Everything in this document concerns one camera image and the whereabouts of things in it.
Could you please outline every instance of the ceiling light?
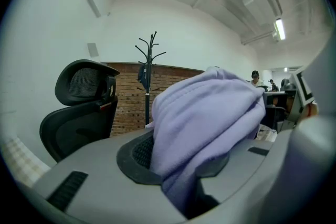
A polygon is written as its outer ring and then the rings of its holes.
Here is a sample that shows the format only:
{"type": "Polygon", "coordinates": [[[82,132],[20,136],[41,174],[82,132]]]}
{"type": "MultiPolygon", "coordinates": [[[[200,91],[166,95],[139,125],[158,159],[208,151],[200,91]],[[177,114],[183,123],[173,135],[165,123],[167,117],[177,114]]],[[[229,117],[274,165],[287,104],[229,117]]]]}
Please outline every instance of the ceiling light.
{"type": "Polygon", "coordinates": [[[286,36],[285,36],[285,29],[284,29],[284,25],[282,23],[282,20],[281,19],[277,19],[276,22],[275,22],[276,26],[277,26],[277,30],[278,30],[278,33],[279,33],[279,36],[280,36],[280,39],[281,40],[284,40],[286,39],[286,36]]]}

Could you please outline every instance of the black coat rack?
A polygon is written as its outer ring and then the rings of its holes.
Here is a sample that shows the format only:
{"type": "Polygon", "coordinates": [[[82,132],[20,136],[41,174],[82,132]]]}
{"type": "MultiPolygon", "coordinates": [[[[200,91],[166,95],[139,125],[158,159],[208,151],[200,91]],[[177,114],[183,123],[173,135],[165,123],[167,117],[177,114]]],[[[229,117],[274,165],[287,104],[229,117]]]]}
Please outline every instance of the black coat rack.
{"type": "Polygon", "coordinates": [[[157,89],[152,89],[152,88],[151,88],[152,62],[153,62],[153,60],[154,60],[157,56],[166,53],[166,51],[165,51],[165,52],[163,52],[163,53],[161,53],[161,54],[158,54],[158,55],[156,55],[156,56],[154,56],[154,57],[152,58],[153,46],[154,46],[154,45],[159,45],[158,43],[153,44],[155,35],[156,35],[156,31],[155,31],[154,35],[153,35],[153,34],[151,35],[151,41],[150,41],[149,44],[147,43],[147,41],[145,41],[145,40],[139,38],[141,41],[143,41],[143,42],[145,42],[145,43],[147,44],[147,47],[148,47],[148,53],[147,53],[147,55],[146,55],[146,54],[145,54],[145,53],[144,53],[144,52],[143,52],[137,45],[135,46],[135,47],[136,47],[139,51],[141,51],[141,52],[143,53],[143,55],[145,55],[145,57],[146,57],[146,62],[145,62],[145,63],[139,61],[139,63],[142,63],[142,64],[145,66],[145,70],[144,70],[144,71],[145,71],[145,79],[146,79],[145,86],[146,86],[146,87],[145,87],[145,89],[140,89],[140,88],[138,87],[139,90],[142,90],[142,91],[145,90],[145,91],[146,91],[146,94],[145,94],[145,122],[146,122],[146,125],[149,124],[149,96],[150,96],[150,94],[149,94],[149,90],[156,91],[156,90],[159,90],[159,89],[160,89],[160,88],[157,88],[157,89]]]}

